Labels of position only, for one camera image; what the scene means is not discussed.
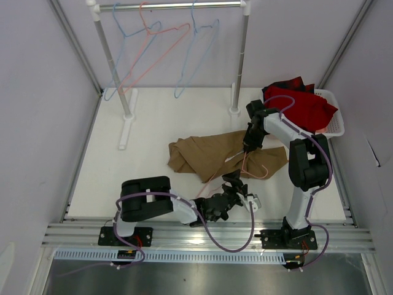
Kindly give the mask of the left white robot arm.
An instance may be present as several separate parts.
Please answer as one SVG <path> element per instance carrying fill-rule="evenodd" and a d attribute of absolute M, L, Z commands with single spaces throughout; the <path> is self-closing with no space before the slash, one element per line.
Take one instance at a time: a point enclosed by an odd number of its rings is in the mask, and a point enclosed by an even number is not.
<path fill-rule="evenodd" d="M 128 245 L 137 223 L 170 213 L 181 224 L 199 227 L 207 222 L 226 221 L 228 212 L 235 206 L 252 212 L 252 195 L 248 193 L 248 185 L 240 180 L 240 170 L 224 174 L 222 179 L 221 192 L 191 200 L 176 195 L 167 176 L 125 181 L 120 200 L 116 202 L 118 213 L 114 219 L 116 227 L 112 230 L 112 239 L 118 245 Z"/>

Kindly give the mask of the tan brown skirt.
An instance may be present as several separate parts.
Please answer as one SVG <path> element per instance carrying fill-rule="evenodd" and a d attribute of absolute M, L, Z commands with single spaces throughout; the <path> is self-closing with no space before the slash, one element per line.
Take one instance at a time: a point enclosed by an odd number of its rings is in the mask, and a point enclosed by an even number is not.
<path fill-rule="evenodd" d="M 168 166 L 176 173 L 194 173 L 206 183 L 241 170 L 241 177 L 269 179 L 288 163 L 283 147 L 243 151 L 244 131 L 191 136 L 169 144 Z"/>

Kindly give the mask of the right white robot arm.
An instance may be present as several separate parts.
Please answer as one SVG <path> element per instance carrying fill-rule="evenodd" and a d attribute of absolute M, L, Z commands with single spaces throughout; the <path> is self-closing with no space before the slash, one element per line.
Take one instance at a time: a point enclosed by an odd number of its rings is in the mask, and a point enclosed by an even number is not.
<path fill-rule="evenodd" d="M 332 180 L 332 164 L 327 138 L 312 135 L 290 122 L 283 111 L 266 108 L 261 100 L 246 106 L 250 117 L 243 138 L 244 152 L 262 148 L 265 136 L 272 134 L 289 150 L 289 178 L 294 192 L 289 212 L 280 230 L 281 243 L 294 248 L 311 235 L 309 215 L 314 196 Z"/>

